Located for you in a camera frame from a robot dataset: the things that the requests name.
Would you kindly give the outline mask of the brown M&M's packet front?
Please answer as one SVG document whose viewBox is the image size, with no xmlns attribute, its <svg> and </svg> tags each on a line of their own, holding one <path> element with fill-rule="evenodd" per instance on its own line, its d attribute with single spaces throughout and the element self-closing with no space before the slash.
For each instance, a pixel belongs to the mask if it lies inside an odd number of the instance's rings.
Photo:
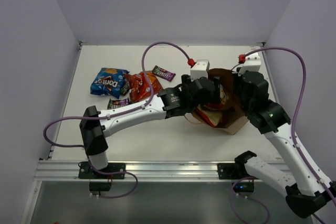
<svg viewBox="0 0 336 224">
<path fill-rule="evenodd" d="M 107 109 L 116 109 L 116 108 L 120 108 L 120 107 L 123 107 L 123 106 L 126 106 L 126 105 L 129 105 L 130 104 L 130 101 L 128 98 L 126 99 L 122 99 L 122 100 L 112 100 L 110 99 L 109 102 L 108 102 L 108 106 L 107 106 Z"/>
</svg>

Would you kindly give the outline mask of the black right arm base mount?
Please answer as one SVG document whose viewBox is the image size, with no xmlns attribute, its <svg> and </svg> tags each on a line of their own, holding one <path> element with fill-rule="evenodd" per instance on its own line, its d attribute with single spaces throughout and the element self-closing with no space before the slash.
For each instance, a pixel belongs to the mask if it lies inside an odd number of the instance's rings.
<svg viewBox="0 0 336 224">
<path fill-rule="evenodd" d="M 232 185 L 234 182 L 241 178 L 249 177 L 244 165 L 252 157 L 257 157 L 257 155 L 251 151 L 246 151 L 238 155 L 233 163 L 218 163 L 217 173 L 219 179 L 231 180 Z M 247 182 L 239 182 L 234 186 L 233 190 L 235 193 L 250 196 L 255 189 L 254 181 L 248 180 Z"/>
</svg>

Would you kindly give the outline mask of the red snack bag with barcode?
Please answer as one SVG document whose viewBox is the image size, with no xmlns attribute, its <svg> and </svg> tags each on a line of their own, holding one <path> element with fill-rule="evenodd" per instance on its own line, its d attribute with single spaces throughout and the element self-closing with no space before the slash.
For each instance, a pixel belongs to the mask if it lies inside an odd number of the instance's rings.
<svg viewBox="0 0 336 224">
<path fill-rule="evenodd" d="M 220 84 L 219 85 L 219 100 L 216 102 L 211 102 L 205 105 L 205 107 L 208 110 L 213 110 L 213 111 L 224 111 L 226 110 L 226 103 L 228 100 L 228 96 L 226 94 L 226 91 L 224 87 Z"/>
</svg>

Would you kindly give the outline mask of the blue snack packet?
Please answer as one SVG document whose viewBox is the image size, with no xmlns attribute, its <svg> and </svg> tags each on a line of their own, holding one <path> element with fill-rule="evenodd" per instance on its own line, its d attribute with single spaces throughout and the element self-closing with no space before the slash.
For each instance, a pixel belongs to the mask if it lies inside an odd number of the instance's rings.
<svg viewBox="0 0 336 224">
<path fill-rule="evenodd" d="M 90 94 L 111 95 L 118 99 L 128 73 L 126 69 L 101 68 L 90 86 Z"/>
</svg>

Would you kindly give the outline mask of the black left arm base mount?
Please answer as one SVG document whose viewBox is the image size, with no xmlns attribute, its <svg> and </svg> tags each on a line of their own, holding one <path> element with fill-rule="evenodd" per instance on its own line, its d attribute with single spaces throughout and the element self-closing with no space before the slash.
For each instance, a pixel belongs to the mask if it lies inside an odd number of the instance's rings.
<svg viewBox="0 0 336 224">
<path fill-rule="evenodd" d="M 88 162 L 80 162 L 79 166 L 79 179 L 88 179 L 89 191 L 93 194 L 106 193 L 111 189 L 113 179 L 124 179 L 124 174 L 105 175 L 105 173 L 116 173 L 125 171 L 125 163 L 108 163 L 108 166 L 100 173 L 94 171 Z"/>
</svg>

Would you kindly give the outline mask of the red white snack packet bottom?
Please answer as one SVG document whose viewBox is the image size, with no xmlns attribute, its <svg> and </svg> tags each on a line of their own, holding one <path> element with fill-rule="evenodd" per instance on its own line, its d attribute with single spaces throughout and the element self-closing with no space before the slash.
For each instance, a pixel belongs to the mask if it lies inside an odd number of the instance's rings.
<svg viewBox="0 0 336 224">
<path fill-rule="evenodd" d="M 157 77 L 151 71 L 147 71 L 146 73 L 153 87 L 154 94 L 157 94 L 163 90 L 163 87 Z M 124 77 L 129 81 L 130 84 L 130 101 L 132 103 L 137 103 L 151 95 L 149 84 L 146 81 L 143 72 L 133 75 L 125 73 Z"/>
</svg>

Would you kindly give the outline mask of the brown m&m's packet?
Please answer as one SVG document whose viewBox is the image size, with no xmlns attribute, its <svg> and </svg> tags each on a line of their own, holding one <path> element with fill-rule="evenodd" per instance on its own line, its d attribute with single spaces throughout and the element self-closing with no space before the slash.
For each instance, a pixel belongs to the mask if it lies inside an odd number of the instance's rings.
<svg viewBox="0 0 336 224">
<path fill-rule="evenodd" d="M 130 104 L 130 101 L 128 98 L 126 99 L 122 99 L 122 100 L 112 100 L 110 99 L 109 102 L 108 102 L 108 106 L 107 106 L 107 109 L 116 109 L 116 108 L 120 108 L 120 107 L 123 107 L 123 106 L 126 106 L 126 105 L 129 105 Z"/>
<path fill-rule="evenodd" d="M 129 90 L 130 90 L 130 84 L 129 84 L 129 81 L 126 80 L 124 82 L 124 85 L 120 89 L 120 93 L 121 93 L 122 96 L 125 96 L 125 95 L 128 94 Z"/>
<path fill-rule="evenodd" d="M 171 82 L 176 76 L 175 73 L 165 70 L 159 66 L 154 66 L 154 68 L 152 69 L 152 73 L 155 76 L 160 77 L 168 82 Z"/>
</svg>

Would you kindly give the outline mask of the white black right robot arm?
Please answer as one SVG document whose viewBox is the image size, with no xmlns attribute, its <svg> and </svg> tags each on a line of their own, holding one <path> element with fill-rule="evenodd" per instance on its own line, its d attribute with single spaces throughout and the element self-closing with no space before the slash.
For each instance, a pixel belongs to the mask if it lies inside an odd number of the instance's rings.
<svg viewBox="0 0 336 224">
<path fill-rule="evenodd" d="M 294 122 L 283 107 L 269 99 L 269 83 L 263 74 L 246 71 L 233 75 L 233 92 L 250 123 L 276 148 L 289 174 L 246 151 L 235 158 L 240 178 L 256 177 L 281 193 L 289 208 L 308 218 L 335 200 L 335 182 L 312 159 L 293 129 Z"/>
</svg>

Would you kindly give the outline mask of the red and beige snack bag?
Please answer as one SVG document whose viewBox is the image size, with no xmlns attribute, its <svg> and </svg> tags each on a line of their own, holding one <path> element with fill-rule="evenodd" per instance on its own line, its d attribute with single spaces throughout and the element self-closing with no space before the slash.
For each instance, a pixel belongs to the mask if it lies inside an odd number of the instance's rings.
<svg viewBox="0 0 336 224">
<path fill-rule="evenodd" d="M 200 106 L 195 109 L 195 114 L 202 122 L 211 127 L 217 127 L 222 121 L 223 116 L 221 111 L 204 110 Z"/>
</svg>

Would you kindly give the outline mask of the brown paper bag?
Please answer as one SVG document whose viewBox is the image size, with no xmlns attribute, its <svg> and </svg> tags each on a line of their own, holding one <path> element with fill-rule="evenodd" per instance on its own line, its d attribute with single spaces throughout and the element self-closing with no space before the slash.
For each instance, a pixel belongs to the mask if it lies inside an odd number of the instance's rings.
<svg viewBox="0 0 336 224">
<path fill-rule="evenodd" d="M 226 103 L 226 110 L 221 111 L 223 114 L 222 121 L 217 127 L 212 128 L 224 131 L 229 135 L 234 135 L 248 122 L 248 119 L 245 116 L 245 113 L 242 111 L 238 96 L 233 94 L 233 73 L 228 69 L 214 68 L 208 71 L 208 77 L 211 80 L 213 79 L 213 76 L 220 77 L 221 85 L 226 91 L 228 100 Z M 204 105 L 199 106 L 204 110 L 208 110 Z M 198 116 L 195 114 L 195 110 L 191 112 L 191 115 L 195 120 L 192 121 L 187 119 L 190 123 L 197 125 L 207 125 L 198 118 Z"/>
</svg>

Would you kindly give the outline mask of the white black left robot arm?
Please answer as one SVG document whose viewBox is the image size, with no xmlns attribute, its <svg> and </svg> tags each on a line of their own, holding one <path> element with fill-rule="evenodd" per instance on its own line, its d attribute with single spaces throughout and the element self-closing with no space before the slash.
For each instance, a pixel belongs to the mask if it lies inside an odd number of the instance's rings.
<svg viewBox="0 0 336 224">
<path fill-rule="evenodd" d="M 79 128 L 90 171 L 97 178 L 107 176 L 107 137 L 141 123 L 184 116 L 199 105 L 219 103 L 220 88 L 218 76 L 192 80 L 185 74 L 181 84 L 163 89 L 145 101 L 103 111 L 95 106 L 86 108 Z"/>
</svg>

